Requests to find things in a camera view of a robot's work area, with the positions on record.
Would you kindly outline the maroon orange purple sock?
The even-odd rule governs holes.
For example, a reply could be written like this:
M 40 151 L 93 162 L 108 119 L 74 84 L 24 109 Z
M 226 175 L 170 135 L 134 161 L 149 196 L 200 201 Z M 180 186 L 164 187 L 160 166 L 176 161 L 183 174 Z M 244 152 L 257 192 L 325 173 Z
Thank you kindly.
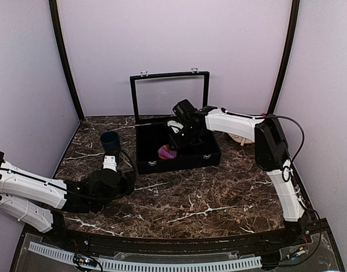
M 158 149 L 158 156 L 162 160 L 175 159 L 177 157 L 177 151 L 170 150 L 169 146 L 166 144 Z

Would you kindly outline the black storage box with lid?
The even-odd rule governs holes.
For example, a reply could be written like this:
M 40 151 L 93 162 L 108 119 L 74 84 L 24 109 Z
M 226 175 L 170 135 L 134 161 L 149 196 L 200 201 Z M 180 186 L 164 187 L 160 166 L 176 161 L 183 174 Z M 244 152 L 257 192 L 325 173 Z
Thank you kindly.
M 184 77 L 203 77 L 201 109 L 196 109 L 184 99 L 173 107 L 173 116 L 144 119 L 139 114 L 137 81 Z M 209 79 L 208 71 L 196 70 L 160 74 L 142 73 L 130 77 L 136 124 L 136 165 L 140 174 L 219 165 L 222 152 L 215 136 L 206 128 L 204 119 L 213 109 L 208 105 Z

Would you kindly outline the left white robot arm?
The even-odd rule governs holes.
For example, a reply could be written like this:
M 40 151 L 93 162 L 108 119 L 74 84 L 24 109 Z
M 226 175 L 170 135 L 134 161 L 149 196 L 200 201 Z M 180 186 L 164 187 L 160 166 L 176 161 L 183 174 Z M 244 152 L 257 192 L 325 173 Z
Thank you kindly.
M 79 182 L 42 177 L 24 171 L 5 161 L 0 151 L 0 210 L 48 233 L 60 247 L 72 242 L 65 230 L 62 211 L 99 213 L 112 201 L 134 191 L 136 169 L 118 170 L 120 155 L 127 153 L 112 148 L 104 154 L 102 167 Z

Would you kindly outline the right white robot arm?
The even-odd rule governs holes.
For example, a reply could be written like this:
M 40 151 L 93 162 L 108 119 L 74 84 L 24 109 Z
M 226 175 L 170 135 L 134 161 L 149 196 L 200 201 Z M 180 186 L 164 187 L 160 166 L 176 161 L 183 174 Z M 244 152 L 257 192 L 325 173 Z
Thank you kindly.
M 214 106 L 196 109 L 187 99 L 180 101 L 173 113 L 175 118 L 166 122 L 170 150 L 200 143 L 200 137 L 208 131 L 232 134 L 254 143 L 255 162 L 267 173 L 276 189 L 284 221 L 297 223 L 302 219 L 304 203 L 292 182 L 295 157 L 289 153 L 280 116 L 232 113 Z

